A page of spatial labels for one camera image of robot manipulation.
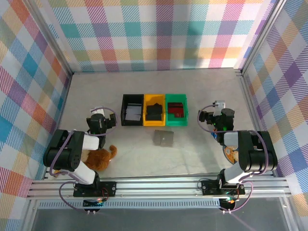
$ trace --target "wire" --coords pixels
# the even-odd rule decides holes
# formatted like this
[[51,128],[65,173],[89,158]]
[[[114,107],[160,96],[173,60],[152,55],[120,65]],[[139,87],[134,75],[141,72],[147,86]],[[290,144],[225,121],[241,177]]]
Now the wire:
[[119,123],[119,117],[118,117],[117,113],[114,110],[112,110],[111,108],[108,108],[108,107],[98,107],[98,108],[90,110],[90,112],[92,113],[92,112],[97,111],[99,109],[107,109],[107,110],[113,112],[115,114],[115,117],[116,117],[116,123],[115,123],[116,125],[115,125],[115,127],[112,130],[110,130],[110,131],[108,131],[106,133],[103,133],[103,134],[91,134],[91,133],[88,132],[89,136],[105,136],[107,134],[110,134],[111,132],[113,132],[117,128],[117,125]]
[[[210,131],[210,130],[207,130],[206,128],[204,128],[204,127],[201,125],[201,122],[199,121],[199,116],[200,116],[201,112],[202,112],[204,109],[206,109],[206,108],[215,107],[215,106],[217,106],[217,104],[211,104],[211,105],[209,105],[209,106],[205,106],[204,108],[202,108],[202,109],[199,111],[198,116],[197,116],[197,122],[198,122],[199,127],[202,128],[202,130],[207,131],[207,132],[210,132],[210,133],[238,132],[238,130],[236,130],[236,131]],[[244,177],[240,178],[240,179],[239,179],[239,182],[240,182],[240,183],[242,183],[244,179],[246,179],[246,178],[248,178],[248,177],[250,177],[250,176],[257,176],[257,175],[260,176],[260,175],[263,175],[263,174],[266,172],[266,170],[267,170],[267,168],[268,168],[268,166],[269,166],[269,153],[268,153],[268,150],[267,150],[267,148],[266,148],[266,144],[265,144],[265,142],[264,142],[262,136],[261,136],[257,131],[254,131],[254,130],[248,130],[248,131],[249,131],[249,132],[252,132],[252,133],[254,133],[254,134],[256,134],[256,135],[258,136],[260,142],[262,143],[263,150],[264,150],[264,153],[265,153],[265,167],[264,167],[264,169],[263,169],[262,171],[260,171],[259,173],[251,173],[251,174],[249,174],[249,175],[247,175],[247,176],[244,176]],[[249,201],[249,199],[250,199],[250,197],[251,197],[251,194],[252,194],[252,191],[253,191],[253,189],[254,189],[254,186],[253,186],[253,184],[252,184],[251,181],[245,181],[244,183],[250,183],[250,184],[251,184],[251,191],[250,191],[250,193],[249,193],[247,199],[244,201],[244,203],[243,203],[241,206],[239,206],[238,208],[235,208],[235,209],[231,210],[232,212],[235,212],[235,211],[237,211],[237,210],[243,208],[243,207],[245,206],[245,204],[247,204],[247,202]]]
[[54,165],[55,165],[57,159],[59,158],[59,156],[60,156],[60,154],[62,153],[63,149],[66,147],[66,145],[67,145],[69,139],[71,138],[71,136],[73,135],[73,133],[74,133],[74,130],[71,131],[71,132],[68,134],[66,140],[64,141],[63,145],[61,146],[61,148],[60,148],[59,151],[57,152],[56,156],[54,157],[54,159],[53,159],[53,161],[52,161],[52,163],[51,163],[51,165],[50,165],[49,174],[50,174],[51,176],[53,176],[53,177],[57,177],[57,176],[60,175],[60,174],[61,174],[61,175],[67,175],[67,174],[68,174],[68,172],[64,172],[64,171],[61,171],[61,172],[58,172],[58,173],[53,173],[52,170],[53,170],[53,167],[54,167]]
[[[206,107],[202,108],[202,109],[199,111],[198,117],[197,117],[197,122],[198,122],[199,127],[200,127],[202,130],[207,131],[207,132],[210,132],[210,133],[238,132],[238,130],[236,130],[236,131],[210,131],[210,130],[207,130],[206,128],[204,128],[204,127],[201,125],[201,122],[199,121],[199,116],[200,116],[201,112],[202,112],[204,109],[208,108],[208,107],[215,107],[216,105],[217,105],[217,104],[211,104],[211,105],[209,105],[209,106],[206,106]],[[265,144],[265,142],[264,142],[262,136],[261,136],[257,131],[255,131],[255,130],[248,130],[248,131],[249,131],[249,132],[252,132],[252,133],[254,133],[254,134],[256,134],[256,135],[258,136],[260,142],[262,143],[263,150],[264,150],[264,153],[265,153],[265,168],[264,168],[261,172],[259,172],[259,173],[252,173],[251,175],[253,175],[253,176],[256,176],[256,175],[263,175],[263,174],[266,172],[266,170],[267,170],[267,168],[268,168],[268,166],[269,166],[269,153],[268,153],[268,150],[267,150],[267,148],[266,148],[266,144]],[[243,181],[243,180],[246,179],[247,177],[250,177],[250,175],[242,177],[242,178],[239,180],[239,182]]]
[[240,198],[240,191],[239,189],[237,189],[237,198],[236,198],[236,201]]
[[198,182],[197,182],[197,188],[198,188],[199,190],[201,190],[201,191],[203,191],[203,189],[199,187],[199,183],[200,183],[200,181],[202,181],[202,180],[212,180],[212,179],[209,179],[209,178],[202,178],[202,179],[199,179],[199,180],[198,180]]
[[62,196],[62,194],[61,194],[61,189],[62,189],[62,187],[65,186],[66,184],[75,184],[75,182],[74,182],[74,181],[67,181],[67,182],[64,182],[63,184],[61,184],[61,186],[60,186],[60,188],[59,188],[59,196],[60,196],[61,200],[62,200],[67,206],[71,207],[72,209],[74,209],[74,210],[76,210],[76,211],[78,211],[78,212],[87,213],[85,210],[80,209],[80,208],[76,208],[75,206],[71,205],[70,203],[68,203],[68,202],[63,198],[63,196]]
[[[116,125],[115,125],[115,128],[112,129],[112,130],[109,131],[109,132],[106,132],[106,133],[104,133],[104,134],[98,134],[98,135],[90,134],[90,133],[89,133],[90,136],[105,136],[106,134],[110,134],[111,132],[113,132],[113,131],[116,129],[117,125],[118,125],[118,122],[119,122],[119,120],[118,120],[118,115],[117,115],[117,113],[116,113],[114,110],[112,110],[112,109],[110,109],[110,108],[108,108],[108,107],[98,107],[98,108],[95,108],[95,109],[91,110],[91,112],[94,112],[94,111],[99,110],[99,109],[107,109],[107,110],[113,112],[113,113],[115,114],[115,117],[116,117],[116,123],[115,123]],[[52,172],[53,167],[54,167],[54,165],[55,165],[57,159],[59,158],[59,156],[60,156],[60,154],[62,153],[63,149],[66,147],[66,145],[67,145],[67,143],[69,142],[69,140],[70,140],[71,136],[73,135],[73,133],[74,133],[74,130],[70,131],[70,133],[68,134],[66,140],[64,141],[63,145],[61,146],[61,148],[59,149],[59,151],[57,152],[56,156],[54,157],[54,159],[53,159],[53,161],[52,161],[52,163],[51,163],[50,170],[49,170],[49,174],[50,174],[51,176],[53,176],[53,177],[56,177],[56,176],[58,176],[59,174],[61,174],[61,175],[67,175],[67,174],[68,174],[71,178],[73,178],[73,179],[75,179],[76,181],[78,181],[78,179],[75,178],[74,175],[72,175],[72,174],[70,174],[70,173],[68,173],[68,172],[65,172],[65,171],[62,171],[62,172],[59,172],[59,173],[53,173],[53,172]],[[79,212],[83,212],[83,213],[84,213],[85,210],[74,207],[73,205],[69,204],[69,203],[63,198],[63,196],[62,196],[62,194],[61,194],[61,188],[62,188],[64,185],[69,184],[69,183],[75,184],[74,181],[67,181],[67,182],[64,182],[64,183],[60,186],[60,188],[59,188],[59,196],[60,196],[61,200],[62,200],[67,206],[71,207],[72,209],[74,209],[74,210],[76,210],[76,211],[79,211]],[[108,200],[108,198],[109,198],[108,191],[107,191],[106,188],[103,188],[103,190],[106,190],[106,192],[107,192],[107,200]]]
[[102,188],[102,193],[103,193],[103,200],[108,200],[109,199],[109,193],[108,193],[108,190],[106,188]]

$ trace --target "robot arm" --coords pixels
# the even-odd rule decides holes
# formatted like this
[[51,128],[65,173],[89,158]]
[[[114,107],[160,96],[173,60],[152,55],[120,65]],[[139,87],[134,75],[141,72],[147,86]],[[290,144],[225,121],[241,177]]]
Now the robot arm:
[[[233,131],[234,111],[225,108],[224,101],[215,101],[215,112],[199,112],[199,121],[205,122],[214,127],[212,133],[220,145],[238,147],[239,161],[230,168],[221,170],[217,180],[201,181],[204,195],[224,194],[244,194],[244,186],[241,179],[252,173],[259,173],[264,170],[265,151],[259,137],[250,131]],[[269,164],[266,171],[273,171],[277,168],[277,156],[267,131],[258,131],[262,137],[269,155]]]
[[[80,161],[83,149],[98,150],[103,148],[106,137],[104,134],[107,129],[114,127],[116,124],[114,114],[110,115],[110,119],[106,119],[102,109],[94,109],[93,111],[95,113],[92,113],[91,118],[87,118],[87,124],[90,128],[88,133],[102,135],[93,136],[83,131],[74,131],[53,166],[53,169],[61,170],[62,174],[67,173],[77,181],[74,196],[75,194],[79,196],[100,196],[103,193],[102,189],[107,190],[110,196],[114,195],[115,182],[114,184],[112,182],[100,182],[97,172],[89,169]],[[51,167],[54,158],[68,136],[69,132],[67,130],[58,129],[55,131],[43,157],[45,166]]]

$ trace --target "stuffed cat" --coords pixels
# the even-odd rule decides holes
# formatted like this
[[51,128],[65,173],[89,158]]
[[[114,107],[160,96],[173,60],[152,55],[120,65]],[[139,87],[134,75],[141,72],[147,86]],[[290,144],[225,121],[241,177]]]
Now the stuffed cat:
[[111,159],[114,158],[117,153],[117,148],[115,146],[110,145],[109,149],[111,152],[106,149],[89,151],[88,157],[86,161],[84,161],[85,165],[92,170],[105,170]]

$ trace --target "gray floor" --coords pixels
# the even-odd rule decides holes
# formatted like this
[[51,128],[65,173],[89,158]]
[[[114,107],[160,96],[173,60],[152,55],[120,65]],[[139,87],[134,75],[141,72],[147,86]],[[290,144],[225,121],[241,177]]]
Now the gray floor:
[[[214,100],[235,110],[235,129],[253,128],[233,69],[122,72],[74,75],[60,128],[88,130],[86,117],[95,106],[121,111],[123,94],[187,95],[188,127],[122,127],[106,138],[118,154],[102,177],[133,177],[219,172],[231,164],[221,146],[197,125],[197,113]],[[174,131],[172,148],[153,145],[155,129]]]

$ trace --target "plaid wall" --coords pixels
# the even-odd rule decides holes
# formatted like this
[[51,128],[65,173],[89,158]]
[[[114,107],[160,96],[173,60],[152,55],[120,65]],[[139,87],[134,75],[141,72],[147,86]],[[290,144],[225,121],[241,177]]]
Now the plaid wall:
[[275,5],[276,1],[277,0],[270,0],[270,3],[267,5],[267,9],[266,9],[265,13],[263,14],[263,17],[262,17],[261,22],[258,25],[257,29],[250,32],[250,33],[253,33],[253,36],[252,36],[252,39],[250,40],[250,43],[249,43],[247,49],[242,50],[242,51],[244,51],[244,56],[243,57],[239,57],[240,60],[238,60],[238,61],[240,61],[240,65],[239,66],[235,66],[234,68],[236,68],[236,69],[242,69],[243,68],[243,66],[244,66],[244,64],[246,62],[246,59],[248,58],[248,56],[250,54],[250,51],[253,48],[253,46],[254,46],[254,44],[255,44],[255,42],[256,42],[260,32],[262,31],[263,26],[266,23],[266,20],[267,20],[267,18],[269,16],[271,10],[273,9],[273,6]]
[[308,230],[308,1],[288,0],[247,81]]
[[0,0],[0,230],[14,231],[69,78],[22,0]]
[[36,2],[72,69],[93,72],[234,67],[265,1]]

